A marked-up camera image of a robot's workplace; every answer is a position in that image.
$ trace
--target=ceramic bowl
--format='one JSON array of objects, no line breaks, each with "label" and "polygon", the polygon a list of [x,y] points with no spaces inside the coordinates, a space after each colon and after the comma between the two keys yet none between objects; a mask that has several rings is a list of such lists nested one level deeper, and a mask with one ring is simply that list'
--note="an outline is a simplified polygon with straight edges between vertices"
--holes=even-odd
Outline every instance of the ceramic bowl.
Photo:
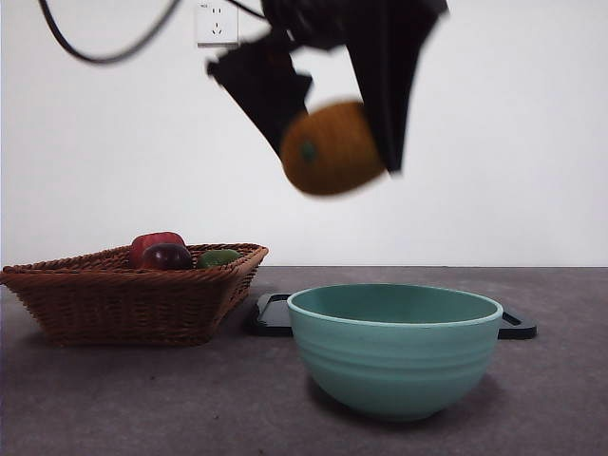
[{"label": "ceramic bowl", "polygon": [[465,396],[485,373],[502,306],[405,284],[334,285],[288,299],[295,343],[320,388],[351,409],[414,421]]}]

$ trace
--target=red apple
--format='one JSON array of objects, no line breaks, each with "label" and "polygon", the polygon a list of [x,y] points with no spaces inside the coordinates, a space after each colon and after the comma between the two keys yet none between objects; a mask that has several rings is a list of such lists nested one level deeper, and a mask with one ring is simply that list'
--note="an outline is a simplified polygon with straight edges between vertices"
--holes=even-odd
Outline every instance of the red apple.
[{"label": "red apple", "polygon": [[192,256],[183,245],[173,243],[154,244],[143,251],[144,269],[192,269]]},{"label": "red apple", "polygon": [[180,235],[171,233],[170,231],[137,236],[133,239],[131,249],[129,250],[129,263],[131,264],[131,267],[134,269],[141,268],[143,251],[151,245],[162,243],[186,245]]}]

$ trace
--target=wall outlet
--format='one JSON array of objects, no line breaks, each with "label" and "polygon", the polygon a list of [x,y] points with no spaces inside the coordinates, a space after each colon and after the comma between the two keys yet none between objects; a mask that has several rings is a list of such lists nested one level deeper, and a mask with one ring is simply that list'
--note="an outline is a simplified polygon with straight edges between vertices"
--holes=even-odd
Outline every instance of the wall outlet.
[{"label": "wall outlet", "polygon": [[223,0],[200,0],[196,5],[197,46],[238,45],[238,8]]}]

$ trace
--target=wicker basket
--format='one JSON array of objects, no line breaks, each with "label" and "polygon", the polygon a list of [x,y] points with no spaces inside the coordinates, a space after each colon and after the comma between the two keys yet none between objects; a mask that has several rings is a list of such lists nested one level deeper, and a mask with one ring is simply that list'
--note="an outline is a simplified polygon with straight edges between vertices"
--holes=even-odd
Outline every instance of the wicker basket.
[{"label": "wicker basket", "polygon": [[248,294],[268,249],[255,244],[187,248],[193,261],[210,249],[234,249],[242,257],[205,270],[134,270],[124,246],[7,266],[0,283],[17,294],[55,345],[200,345]]}]

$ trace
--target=table surface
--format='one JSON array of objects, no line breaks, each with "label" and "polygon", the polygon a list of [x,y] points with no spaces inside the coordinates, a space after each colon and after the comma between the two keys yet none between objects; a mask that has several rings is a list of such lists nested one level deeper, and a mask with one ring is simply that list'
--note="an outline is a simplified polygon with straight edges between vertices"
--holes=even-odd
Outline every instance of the table surface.
[{"label": "table surface", "polygon": [[[334,283],[434,285],[538,321],[500,340],[464,399],[410,424],[373,421],[307,374],[291,337],[242,328],[257,298]],[[194,348],[54,348],[2,298],[2,454],[608,454],[608,269],[262,267],[250,296]]]}]

